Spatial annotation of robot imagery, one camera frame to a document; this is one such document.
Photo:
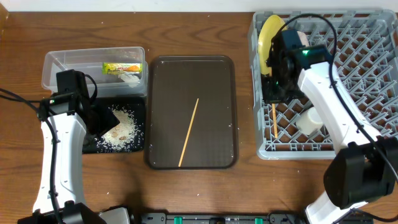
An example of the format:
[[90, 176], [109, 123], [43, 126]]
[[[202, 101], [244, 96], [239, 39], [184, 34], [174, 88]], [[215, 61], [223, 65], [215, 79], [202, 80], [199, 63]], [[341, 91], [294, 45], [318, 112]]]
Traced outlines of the wooden chopstick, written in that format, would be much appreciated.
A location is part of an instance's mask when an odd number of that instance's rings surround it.
[[192, 112], [192, 116], [191, 116], [190, 123], [189, 123], [189, 126], [188, 126], [187, 134], [186, 134], [185, 141], [184, 141], [184, 144], [183, 144], [182, 152], [181, 152], [180, 159], [179, 159], [179, 162], [178, 162], [178, 168], [180, 168], [182, 166], [183, 158], [184, 158], [184, 155], [185, 155], [185, 151], [186, 151], [186, 148], [187, 148], [188, 140], [189, 140], [190, 133], [191, 133], [191, 130], [192, 130], [192, 126], [193, 126], [193, 122], [194, 122], [194, 119], [195, 119], [195, 115], [196, 115], [196, 111], [197, 111], [199, 100], [200, 99], [197, 98], [197, 100], [195, 102], [195, 106], [194, 106], [194, 109], [193, 109], [193, 112]]
[[274, 127], [274, 137], [275, 137], [275, 139], [277, 139], [278, 138], [278, 129], [277, 129], [277, 110], [276, 110], [276, 108], [275, 108], [275, 104], [274, 103], [272, 103], [271, 104], [271, 106], [272, 106], [272, 120], [273, 120], [273, 127]]

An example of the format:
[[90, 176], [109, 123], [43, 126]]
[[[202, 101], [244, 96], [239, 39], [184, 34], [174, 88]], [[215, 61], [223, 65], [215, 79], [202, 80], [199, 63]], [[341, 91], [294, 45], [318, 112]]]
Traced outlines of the pink white shallow bowl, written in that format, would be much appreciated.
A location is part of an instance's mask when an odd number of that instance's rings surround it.
[[301, 41], [301, 44], [303, 46], [305, 46], [305, 47], [309, 47], [310, 44], [309, 44], [309, 41], [307, 39], [306, 34], [304, 32], [301, 32], [301, 31], [297, 31], [297, 34], [298, 34], [298, 37], [299, 37], [299, 39]]

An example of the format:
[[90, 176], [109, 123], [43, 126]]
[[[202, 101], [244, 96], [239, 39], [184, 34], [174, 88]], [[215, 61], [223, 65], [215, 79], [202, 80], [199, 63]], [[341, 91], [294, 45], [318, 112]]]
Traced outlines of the small white green cup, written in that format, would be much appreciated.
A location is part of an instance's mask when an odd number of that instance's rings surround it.
[[304, 111], [295, 123], [298, 130], [306, 135], [319, 131], [323, 126], [323, 121], [314, 107]]

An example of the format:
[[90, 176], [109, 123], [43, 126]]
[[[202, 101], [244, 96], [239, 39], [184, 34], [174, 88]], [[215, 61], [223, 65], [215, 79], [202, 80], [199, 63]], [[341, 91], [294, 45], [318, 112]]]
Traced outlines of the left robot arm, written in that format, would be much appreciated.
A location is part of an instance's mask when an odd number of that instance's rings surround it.
[[82, 149], [86, 136], [99, 138], [119, 120], [88, 92], [88, 78], [76, 70], [58, 72], [57, 92], [35, 109], [44, 137], [42, 175], [32, 215], [19, 223], [105, 222], [86, 206]]

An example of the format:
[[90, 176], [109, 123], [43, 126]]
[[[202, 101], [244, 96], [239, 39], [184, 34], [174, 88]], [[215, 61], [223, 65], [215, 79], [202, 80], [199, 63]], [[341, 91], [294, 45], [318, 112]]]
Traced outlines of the green snack wrapper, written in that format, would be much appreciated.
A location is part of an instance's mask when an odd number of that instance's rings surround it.
[[106, 63], [102, 64], [102, 74], [121, 75], [138, 74], [142, 72], [141, 63]]

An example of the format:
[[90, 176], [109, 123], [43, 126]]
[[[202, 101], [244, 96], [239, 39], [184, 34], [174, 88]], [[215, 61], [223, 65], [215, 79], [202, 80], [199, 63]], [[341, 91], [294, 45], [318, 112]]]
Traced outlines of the yellow round plate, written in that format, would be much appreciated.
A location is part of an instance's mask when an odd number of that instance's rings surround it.
[[263, 75], [267, 75], [270, 72], [270, 68], [267, 66], [266, 61], [269, 58], [271, 40], [284, 24], [285, 22], [281, 17], [272, 15], [262, 26], [257, 42], [257, 52], [260, 60], [261, 74]]

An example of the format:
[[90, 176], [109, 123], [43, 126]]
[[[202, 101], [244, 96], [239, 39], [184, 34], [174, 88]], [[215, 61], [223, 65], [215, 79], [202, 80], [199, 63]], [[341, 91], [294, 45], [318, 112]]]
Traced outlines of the white tissue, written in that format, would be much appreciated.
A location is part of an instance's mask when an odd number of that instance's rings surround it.
[[140, 78], [138, 76], [131, 74], [120, 74], [118, 75], [118, 77], [126, 83], [134, 83], [140, 81]]

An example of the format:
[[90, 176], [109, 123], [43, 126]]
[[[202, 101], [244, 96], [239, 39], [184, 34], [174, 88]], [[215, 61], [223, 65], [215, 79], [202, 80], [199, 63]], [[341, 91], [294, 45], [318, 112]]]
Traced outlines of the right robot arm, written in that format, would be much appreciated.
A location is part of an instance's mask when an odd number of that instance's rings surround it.
[[324, 193], [306, 208], [310, 223], [337, 223], [359, 207], [392, 193], [397, 140], [383, 138], [360, 113], [323, 45], [307, 46], [295, 29], [265, 28], [258, 40], [262, 95], [268, 103], [306, 97], [326, 127], [336, 156]]

